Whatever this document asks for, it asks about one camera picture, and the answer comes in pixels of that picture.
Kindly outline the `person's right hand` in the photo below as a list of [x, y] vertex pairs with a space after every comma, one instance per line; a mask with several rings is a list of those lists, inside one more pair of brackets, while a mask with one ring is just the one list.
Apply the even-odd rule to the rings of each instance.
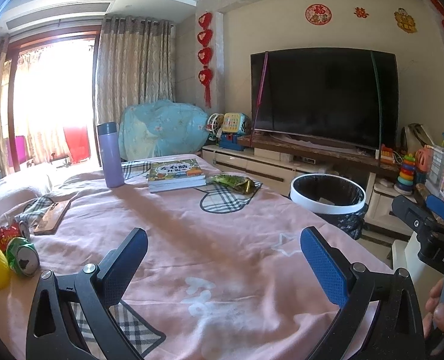
[[435, 325], [444, 333], [444, 303], [441, 301], [441, 293], [444, 287], [444, 279], [440, 279], [430, 290], [429, 298], [425, 304], [427, 314], [423, 320], [424, 338], [427, 339]]

